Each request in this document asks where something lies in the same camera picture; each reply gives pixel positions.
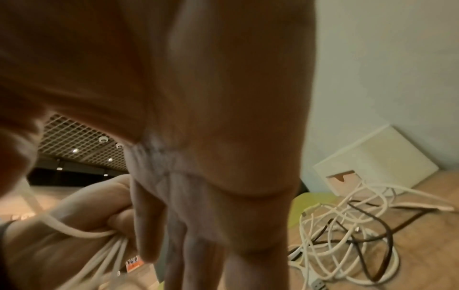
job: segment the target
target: ceiling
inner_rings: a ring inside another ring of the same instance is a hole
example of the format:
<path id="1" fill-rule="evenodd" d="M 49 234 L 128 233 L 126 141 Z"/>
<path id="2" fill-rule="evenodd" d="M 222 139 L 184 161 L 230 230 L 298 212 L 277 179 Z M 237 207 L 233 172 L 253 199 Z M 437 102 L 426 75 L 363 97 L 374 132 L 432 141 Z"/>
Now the ceiling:
<path id="1" fill-rule="evenodd" d="M 127 171 L 123 149 L 116 148 L 117 142 L 108 136 L 107 142 L 99 142 L 102 136 L 106 135 L 66 117 L 53 115 L 46 123 L 39 155 L 40 158 Z"/>

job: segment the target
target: wooden surface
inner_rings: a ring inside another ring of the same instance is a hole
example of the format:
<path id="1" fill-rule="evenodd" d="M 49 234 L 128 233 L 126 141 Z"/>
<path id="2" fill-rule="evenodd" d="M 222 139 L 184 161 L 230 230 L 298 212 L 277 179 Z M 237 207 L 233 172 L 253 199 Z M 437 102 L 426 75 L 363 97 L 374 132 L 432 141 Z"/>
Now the wooden surface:
<path id="1" fill-rule="evenodd" d="M 442 196 L 459 207 L 459 172 L 438 172 L 416 189 Z M 433 203 L 413 194 L 404 194 L 398 201 Z M 392 228 L 415 212 L 391 209 L 382 219 Z M 382 233 L 380 227 L 372 229 Z M 298 226 L 289 229 L 289 244 L 299 244 Z M 427 214 L 394 235 L 394 244 L 401 265 L 395 278 L 378 287 L 363 287 L 339 281 L 327 283 L 329 290 L 457 290 L 459 289 L 459 214 Z M 375 273 L 384 254 L 384 244 L 377 245 L 367 255 L 370 272 Z M 303 277 L 290 270 L 290 290 L 301 290 Z"/>

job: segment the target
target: hand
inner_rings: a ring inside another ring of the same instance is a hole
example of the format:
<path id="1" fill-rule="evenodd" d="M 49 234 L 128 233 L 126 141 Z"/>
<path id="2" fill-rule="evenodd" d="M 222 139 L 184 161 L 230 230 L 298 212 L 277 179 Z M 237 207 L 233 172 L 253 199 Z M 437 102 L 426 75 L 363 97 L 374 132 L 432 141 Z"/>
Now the hand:
<path id="1" fill-rule="evenodd" d="M 1 192 L 30 169 L 57 111 L 125 144 L 147 261 L 168 216 L 170 290 L 214 289 L 224 261 L 231 290 L 287 288 L 312 1 L 1 5 Z"/>
<path id="2" fill-rule="evenodd" d="M 49 213 L 83 231 L 104 231 L 108 224 L 134 239 L 129 175 L 97 183 L 70 195 Z M 83 239 L 56 232 L 38 217 L 12 223 L 3 253 L 12 282 L 19 290 L 53 290 L 77 274 L 111 237 Z M 126 259 L 135 255 L 130 243 Z"/>

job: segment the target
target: wooden table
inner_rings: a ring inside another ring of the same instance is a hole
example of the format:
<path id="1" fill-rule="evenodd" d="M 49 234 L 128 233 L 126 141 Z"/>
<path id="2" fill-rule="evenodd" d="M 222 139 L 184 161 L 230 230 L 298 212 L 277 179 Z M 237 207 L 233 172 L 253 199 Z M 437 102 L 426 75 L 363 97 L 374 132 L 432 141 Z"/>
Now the wooden table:
<path id="1" fill-rule="evenodd" d="M 459 207 L 459 172 L 438 172 L 416 189 L 449 199 Z M 404 194 L 398 201 L 436 203 L 413 194 Z M 412 216 L 413 212 L 390 209 L 382 219 L 392 228 Z M 298 226 L 289 229 L 289 243 L 299 244 Z M 401 265 L 395 278 L 378 287 L 363 287 L 339 281 L 327 283 L 329 290 L 458 290 L 459 289 L 459 215 L 427 214 L 394 235 L 394 244 Z M 370 273 L 376 272 L 384 247 L 376 247 L 366 255 Z M 290 270 L 291 290 L 301 290 L 303 277 Z"/>

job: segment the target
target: cable bundle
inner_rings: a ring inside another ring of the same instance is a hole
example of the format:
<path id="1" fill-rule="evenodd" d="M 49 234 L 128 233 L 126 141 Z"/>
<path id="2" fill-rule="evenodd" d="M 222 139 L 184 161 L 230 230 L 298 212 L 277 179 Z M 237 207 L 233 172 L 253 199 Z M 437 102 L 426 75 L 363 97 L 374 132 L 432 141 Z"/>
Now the cable bundle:
<path id="1" fill-rule="evenodd" d="M 116 289 L 121 284 L 130 283 L 134 284 L 141 290 L 147 290 L 147 287 L 145 287 L 139 281 L 132 279 L 127 274 L 117 276 L 118 270 L 123 264 L 123 256 L 128 245 L 127 237 L 116 234 L 116 232 L 113 230 L 100 233 L 92 233 L 69 227 L 45 212 L 30 189 L 22 191 L 22 197 L 44 224 L 58 232 L 79 238 L 101 238 L 106 236 L 113 236 L 113 238 L 110 239 L 110 241 L 108 241 L 105 246 L 102 247 L 73 278 L 61 285 L 58 290 L 94 289 L 98 288 L 101 284 L 106 282 L 109 282 L 110 289 Z M 109 277 L 104 277 L 104 273 L 107 267 L 113 261 L 115 256 L 116 259 L 112 268 L 111 275 Z M 85 277 L 91 271 L 96 269 L 97 266 L 98 269 L 94 275 L 90 279 L 85 280 Z"/>
<path id="2" fill-rule="evenodd" d="M 363 190 L 371 192 L 372 196 L 364 200 L 354 200 L 353 198 Z M 395 190 L 402 190 L 437 200 L 448 204 L 448 206 L 406 202 L 396 203 L 395 200 L 400 194 L 397 194 Z M 379 204 L 372 203 L 378 199 L 380 200 Z M 315 216 L 314 212 L 319 208 L 325 208 L 328 211 Z M 389 208 L 415 210 L 418 213 L 398 227 L 391 229 L 380 218 Z M 299 219 L 302 244 L 292 246 L 294 248 L 290 250 L 288 256 L 289 266 L 301 270 L 305 279 L 303 289 L 306 289 L 307 285 L 314 284 L 314 282 L 311 284 L 311 280 L 333 281 L 346 279 L 363 286 L 384 283 L 396 274 L 400 266 L 400 258 L 393 244 L 393 235 L 416 219 L 433 211 L 453 212 L 456 211 L 456 208 L 451 206 L 451 203 L 446 199 L 419 190 L 392 184 L 360 183 L 338 205 L 316 204 L 303 211 Z M 384 227 L 384 234 L 379 235 L 367 227 L 367 224 L 373 221 Z M 334 238 L 336 232 L 341 232 L 343 236 L 338 239 Z M 355 235 L 357 233 L 362 234 L 363 239 L 356 238 Z M 323 235 L 326 235 L 327 239 L 319 241 L 319 238 Z M 387 250 L 377 273 L 371 275 L 365 263 L 364 254 L 368 249 L 369 243 L 378 240 L 382 240 L 387 244 Z M 338 252 L 342 253 L 342 250 L 346 247 L 347 250 L 344 257 L 339 260 L 337 258 Z M 357 251 L 358 256 L 351 261 L 350 255 L 353 250 Z M 333 261 L 333 270 L 325 267 L 325 259 Z M 311 261 L 315 261 L 318 267 L 313 269 Z M 351 273 L 356 270 L 359 264 L 366 279 L 357 279 L 351 276 Z"/>

